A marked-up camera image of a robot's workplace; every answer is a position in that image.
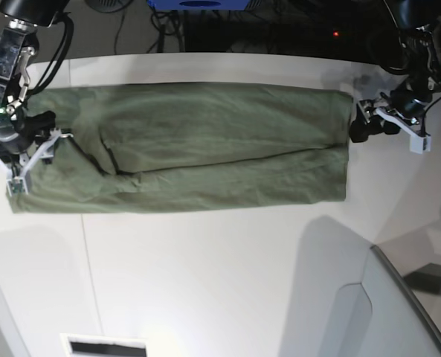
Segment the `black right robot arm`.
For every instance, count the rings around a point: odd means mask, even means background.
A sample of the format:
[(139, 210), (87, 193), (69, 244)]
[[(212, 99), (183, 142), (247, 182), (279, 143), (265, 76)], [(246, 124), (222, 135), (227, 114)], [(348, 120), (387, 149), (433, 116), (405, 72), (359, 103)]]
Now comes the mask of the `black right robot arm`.
[[(50, 137), (56, 115), (52, 111), (29, 116), (28, 101), (54, 79), (65, 59), (74, 33), (74, 23), (65, 12), (66, 1), (1, 1), (0, 13), (9, 24), (0, 33), (0, 156), (22, 155), (32, 144)], [(63, 24), (59, 47), (44, 74), (31, 85), (28, 66), (39, 53), (36, 31)]]

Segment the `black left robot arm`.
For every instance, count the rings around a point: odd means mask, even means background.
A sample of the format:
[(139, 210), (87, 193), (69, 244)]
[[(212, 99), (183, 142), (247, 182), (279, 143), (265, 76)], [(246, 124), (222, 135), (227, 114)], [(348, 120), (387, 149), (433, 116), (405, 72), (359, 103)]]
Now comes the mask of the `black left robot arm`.
[(354, 143), (406, 130), (411, 137), (427, 138), (427, 114), (438, 103), (434, 95), (441, 98), (441, 1), (386, 1), (384, 5), (395, 27), (402, 66), (390, 67), (378, 56), (379, 29), (368, 36), (366, 49), (382, 70), (403, 79), (389, 93), (357, 102), (349, 129)]

